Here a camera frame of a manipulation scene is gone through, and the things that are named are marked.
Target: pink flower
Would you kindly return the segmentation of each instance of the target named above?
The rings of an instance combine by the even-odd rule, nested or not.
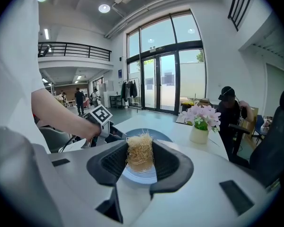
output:
[[[197,106],[194,105],[187,110],[187,112],[182,112],[183,117],[185,118],[185,122],[191,122],[192,125],[200,124],[200,122],[206,122],[207,129],[214,130],[217,132],[220,130],[220,121],[219,116],[221,113],[216,113],[216,110],[209,106]]]

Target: hand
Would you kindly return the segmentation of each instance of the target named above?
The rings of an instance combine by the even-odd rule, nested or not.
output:
[[[100,125],[90,123],[90,125],[87,127],[84,138],[87,142],[91,142],[91,140],[98,136],[101,133]]]
[[[243,108],[247,108],[247,107],[249,107],[249,104],[246,103],[245,101],[239,101],[239,106],[243,107]]]

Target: tree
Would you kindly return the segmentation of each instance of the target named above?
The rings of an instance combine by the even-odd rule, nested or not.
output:
[[[150,59],[148,61],[144,61],[144,65],[151,64],[151,63],[153,63],[153,59]],[[141,68],[140,61],[137,61],[137,67],[138,67],[138,71],[140,71],[140,68]]]
[[[198,62],[204,62],[204,55],[202,50],[200,50],[199,54],[196,56]]]

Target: flower vase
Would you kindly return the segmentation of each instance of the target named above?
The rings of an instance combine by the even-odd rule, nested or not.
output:
[[[189,139],[190,141],[197,144],[206,144],[208,139],[208,130],[202,131],[200,129],[197,129],[195,126],[192,126]]]

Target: glass door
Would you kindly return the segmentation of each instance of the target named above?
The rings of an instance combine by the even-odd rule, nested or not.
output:
[[[173,114],[176,97],[174,53],[156,55],[142,61],[144,108]]]
[[[156,68],[155,59],[146,59],[142,61],[144,68],[144,108],[156,110]]]
[[[160,111],[174,113],[176,98],[176,66],[175,55],[160,56]]]

